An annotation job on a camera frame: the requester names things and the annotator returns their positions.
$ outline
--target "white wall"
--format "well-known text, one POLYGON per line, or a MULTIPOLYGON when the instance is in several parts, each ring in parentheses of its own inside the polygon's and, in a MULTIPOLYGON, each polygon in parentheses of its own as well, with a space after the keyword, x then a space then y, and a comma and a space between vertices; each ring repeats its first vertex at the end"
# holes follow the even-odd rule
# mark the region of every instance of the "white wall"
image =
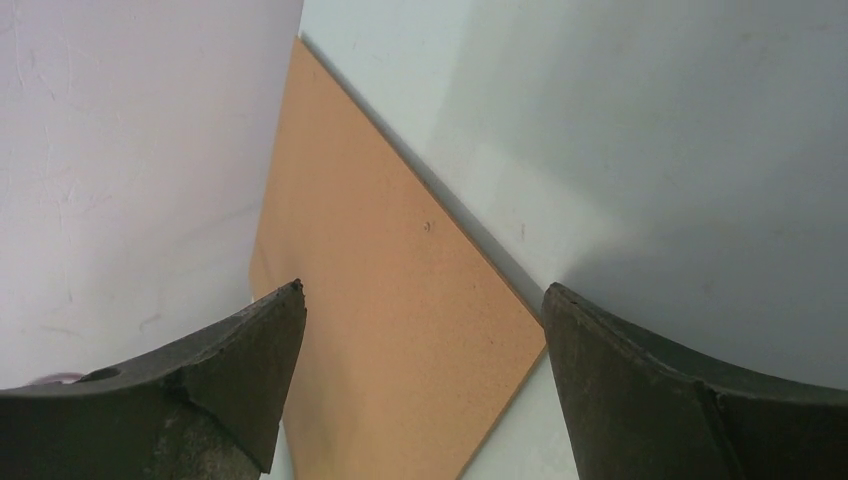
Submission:
MULTIPOLYGON (((301 29, 533 304, 562 281, 848 388, 845 1, 310 0, 301 29)), ((545 362, 467 477, 568 453, 545 362)))
POLYGON ((241 308, 301 0, 0 0, 0 387, 241 308))

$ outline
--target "cork sheet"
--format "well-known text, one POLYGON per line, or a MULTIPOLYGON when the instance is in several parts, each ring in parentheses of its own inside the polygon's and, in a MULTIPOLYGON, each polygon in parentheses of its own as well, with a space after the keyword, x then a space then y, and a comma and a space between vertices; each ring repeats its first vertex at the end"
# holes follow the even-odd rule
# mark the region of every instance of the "cork sheet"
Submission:
POLYGON ((303 280, 295 474, 457 478, 543 352, 532 314, 301 41, 250 281, 303 280))

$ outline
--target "white surface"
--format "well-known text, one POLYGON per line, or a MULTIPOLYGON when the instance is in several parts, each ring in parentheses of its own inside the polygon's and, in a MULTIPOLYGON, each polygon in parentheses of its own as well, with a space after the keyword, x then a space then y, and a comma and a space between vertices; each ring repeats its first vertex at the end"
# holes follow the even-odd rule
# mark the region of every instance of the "white surface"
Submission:
POLYGON ((0 0, 0 388, 238 310, 300 0, 0 0))
MULTIPOLYGON (((562 281, 848 388, 848 3, 309 0, 301 30, 538 305, 562 281)), ((576 478, 545 362, 467 478, 576 478)))

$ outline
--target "clamp jaw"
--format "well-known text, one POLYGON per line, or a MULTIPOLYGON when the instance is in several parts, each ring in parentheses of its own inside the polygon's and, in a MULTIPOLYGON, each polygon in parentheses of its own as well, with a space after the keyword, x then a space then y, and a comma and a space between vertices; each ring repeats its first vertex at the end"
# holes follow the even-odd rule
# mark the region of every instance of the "clamp jaw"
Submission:
POLYGON ((708 357, 559 284, 541 323, 581 479, 848 478, 848 392, 708 357))
POLYGON ((75 383, 0 391, 0 478, 259 478, 271 468, 305 325, 295 280, 75 383))

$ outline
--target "cork board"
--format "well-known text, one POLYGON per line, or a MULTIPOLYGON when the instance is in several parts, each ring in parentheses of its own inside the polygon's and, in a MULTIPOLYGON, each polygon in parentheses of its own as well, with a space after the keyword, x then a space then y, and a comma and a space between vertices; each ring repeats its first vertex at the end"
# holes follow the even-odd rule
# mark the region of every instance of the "cork board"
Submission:
POLYGON ((331 75, 295 42, 251 260, 303 280, 283 421, 295 476, 459 477, 544 333, 331 75))

